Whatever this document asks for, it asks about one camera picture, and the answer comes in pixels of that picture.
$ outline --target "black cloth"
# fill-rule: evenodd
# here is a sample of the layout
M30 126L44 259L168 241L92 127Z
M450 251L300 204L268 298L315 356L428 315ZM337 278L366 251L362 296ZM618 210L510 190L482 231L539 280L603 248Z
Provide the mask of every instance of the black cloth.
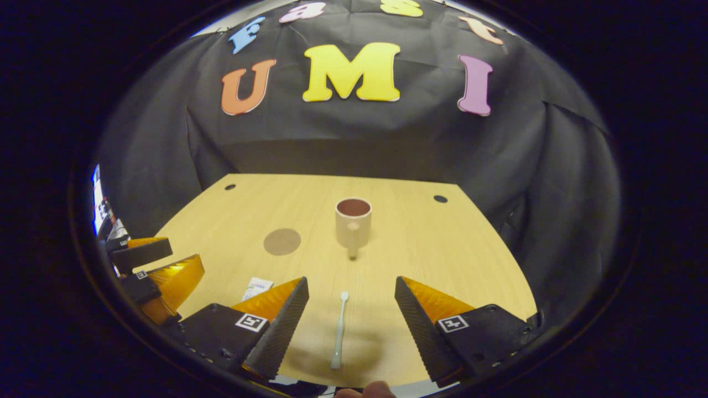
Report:
M265 12L256 39L233 55L225 33L199 35L157 62L127 92L98 149L102 184L134 237L154 235L228 173L328 174L456 183L520 264L550 324L587 300L612 259L622 205L612 138L582 88L534 45L462 11L421 2L423 16L384 13L378 1L329 1L324 13L280 24L294 5ZM333 93L305 103L304 51L336 45L349 59L370 42L401 47L397 102ZM464 113L458 55L493 67L486 117ZM230 116L222 77L276 59L260 105Z

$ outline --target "table surface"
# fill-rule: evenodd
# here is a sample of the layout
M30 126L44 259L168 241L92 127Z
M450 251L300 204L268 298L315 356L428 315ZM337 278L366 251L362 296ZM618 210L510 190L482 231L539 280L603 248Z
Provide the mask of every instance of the table surface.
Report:
M225 190L224 187L236 184ZM445 196L440 203L435 195ZM335 235L335 205L347 197L372 204L370 240L352 261ZM283 256L263 240L291 228L302 242ZM524 275L494 228L454 184L383 178L229 174L187 204L156 235L173 255L151 270L200 254L205 274L179 308L183 317L212 302L238 303L251 277L279 285L306 276L309 301L279 373L308 382L363 387L428 379L394 299L396 277L417 280L473 307L494 303L521 319L536 313ZM342 367L329 367L340 294Z

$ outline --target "circular mark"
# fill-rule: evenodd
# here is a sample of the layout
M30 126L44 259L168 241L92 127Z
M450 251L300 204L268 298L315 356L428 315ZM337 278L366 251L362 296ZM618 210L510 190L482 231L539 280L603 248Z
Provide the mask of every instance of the circular mark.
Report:
M290 254L300 246L300 234L294 229L277 229L263 240L265 251L274 256Z
M371 205L361 199L345 199L337 203L337 211L349 217L359 217L371 211Z

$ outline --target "letter m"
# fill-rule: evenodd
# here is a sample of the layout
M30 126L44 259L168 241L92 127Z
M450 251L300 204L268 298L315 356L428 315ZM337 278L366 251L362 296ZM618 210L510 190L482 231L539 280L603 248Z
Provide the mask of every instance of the letter m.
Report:
M347 98L363 75L363 83L356 91L364 101L398 101L401 92L394 87L394 56L401 51L398 45L372 42L364 46L352 62L335 45L318 45L305 51L310 58L309 88L302 94L307 102L327 101L332 90L327 88L327 77L341 98Z

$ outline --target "white toothbrush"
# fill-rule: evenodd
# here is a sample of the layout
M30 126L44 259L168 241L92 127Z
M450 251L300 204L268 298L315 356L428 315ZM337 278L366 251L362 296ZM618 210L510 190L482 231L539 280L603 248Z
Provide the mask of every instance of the white toothbrush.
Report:
M339 313L339 321L337 322L337 339L334 343L334 354L332 354L332 363L329 365L332 369L339 369L342 366L342 336L344 335L344 303L349 300L349 292L342 292L339 297L342 299L342 310Z

